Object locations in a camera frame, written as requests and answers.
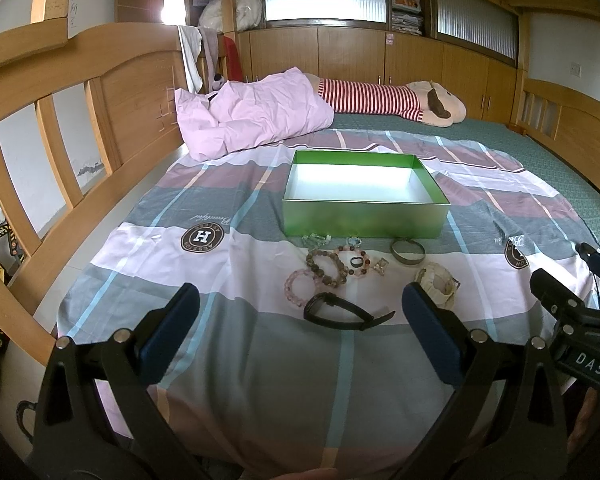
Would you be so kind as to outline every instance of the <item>bed sheet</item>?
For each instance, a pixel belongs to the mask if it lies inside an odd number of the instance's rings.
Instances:
[[[454,311],[467,328],[519,344],[548,338],[554,320],[528,287],[539,267],[593,301],[592,275],[574,250],[597,246],[586,225],[554,188],[478,142],[322,130],[204,163],[184,156],[78,277],[58,333],[104,340],[164,306],[183,282],[196,285],[200,314],[150,394],[187,449],[261,478],[318,466],[334,465],[343,478],[395,468],[452,393],[402,313],[402,289],[419,267],[398,263],[391,240],[363,239],[373,260],[390,262],[384,276],[370,272],[337,290],[372,314],[395,310],[384,325],[356,333],[316,326],[285,297],[307,249],[282,232],[282,196],[295,150],[312,148],[422,160],[451,206],[441,235],[420,242],[426,261],[461,282]],[[300,284],[295,292],[311,295]],[[100,390],[114,429],[128,434],[107,385]]]

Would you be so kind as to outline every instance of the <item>white wall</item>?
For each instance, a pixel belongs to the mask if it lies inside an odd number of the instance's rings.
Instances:
[[[571,63],[582,76],[571,75]],[[600,101],[600,22],[563,14],[531,15],[529,77],[573,88]]]
[[[0,32],[29,23],[31,2],[0,0]],[[71,0],[70,7],[69,37],[114,21],[114,0]],[[87,187],[100,176],[98,168],[102,164],[82,85],[54,94],[54,102],[74,173],[80,186]],[[0,144],[22,205],[36,230],[44,232],[49,221],[64,208],[64,200],[46,158],[33,105],[0,121]],[[5,259],[4,247],[0,247],[0,258]]]

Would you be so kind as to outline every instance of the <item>wooden ceiling beam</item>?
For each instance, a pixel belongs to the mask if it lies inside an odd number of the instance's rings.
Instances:
[[[557,10],[600,20],[600,4],[590,0],[507,0],[507,3],[517,8]]]

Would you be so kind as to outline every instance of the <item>jewelry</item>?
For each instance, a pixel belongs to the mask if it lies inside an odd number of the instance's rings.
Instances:
[[[369,259],[368,255],[366,254],[365,251],[360,251],[359,249],[357,249],[355,246],[353,245],[341,245],[340,247],[338,247],[334,253],[335,254],[340,254],[341,252],[344,251],[352,251],[354,253],[357,254],[356,257],[351,259],[351,266],[355,268],[354,269],[347,269],[349,275],[355,275],[355,276],[364,276],[366,274],[366,272],[369,270],[369,266],[371,265],[371,260]],[[357,260],[358,258],[362,259],[362,265],[354,265],[353,264],[353,260]]]
[[[294,292],[293,292],[293,284],[294,281],[296,280],[296,278],[299,278],[300,276],[309,276],[312,278],[312,280],[314,281],[314,292],[315,289],[317,288],[318,285],[318,279],[313,275],[313,273],[309,270],[309,269],[298,269],[298,270],[294,270],[294,272],[292,272],[290,274],[290,276],[286,279],[285,282],[285,296],[286,298],[293,303],[294,305],[299,306],[300,308],[304,308],[304,306],[306,305],[306,302],[308,300],[303,300],[302,298],[298,298]]]
[[[384,276],[384,269],[387,265],[389,265],[389,262],[384,258],[380,258],[371,268],[380,274],[380,276]]]
[[[416,258],[414,260],[412,260],[411,258],[405,258],[404,256],[401,256],[400,253],[398,253],[398,251],[395,249],[395,245],[398,242],[407,242],[408,244],[412,244],[412,245],[418,247],[420,249],[418,252],[422,253],[422,256],[419,258]],[[424,260],[424,257],[426,256],[424,247],[422,245],[420,245],[419,243],[417,243],[416,241],[411,240],[411,238],[395,238],[394,241],[391,242],[391,254],[400,263],[408,265],[408,266],[414,266],[414,265],[419,264],[422,260]]]
[[[324,303],[331,306],[339,306],[344,310],[348,310],[350,313],[358,316],[362,321],[345,322],[345,321],[333,321],[331,319],[325,319],[317,315],[318,302],[323,301]],[[316,325],[325,326],[327,328],[334,328],[336,330],[366,330],[378,326],[379,324],[389,321],[395,314],[395,310],[384,314],[384,316],[374,317],[369,314],[363,308],[360,308],[356,304],[350,301],[343,300],[337,297],[332,292],[320,292],[306,302],[304,306],[304,318],[307,321],[315,323]]]
[[[454,306],[454,296],[460,282],[442,265],[429,262],[418,271],[415,281],[436,306],[447,310]]]
[[[311,233],[310,235],[304,235],[302,237],[302,245],[307,249],[318,249],[329,242],[331,242],[331,235],[320,236],[316,233]]]
[[[315,256],[326,256],[330,258],[338,269],[338,276],[336,278],[332,278],[331,276],[326,275],[324,271],[314,262]],[[347,275],[350,274],[350,269],[340,261],[337,253],[314,249],[307,254],[306,264],[312,270],[312,272],[327,286],[336,288],[341,283],[347,283]]]
[[[355,248],[358,248],[362,245],[362,240],[357,236],[350,236],[347,238],[347,245],[353,245]]]

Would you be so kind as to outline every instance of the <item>green box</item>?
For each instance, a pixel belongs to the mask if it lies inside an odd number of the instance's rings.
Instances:
[[[437,238],[449,200],[415,155],[296,150],[282,199],[287,236]]]

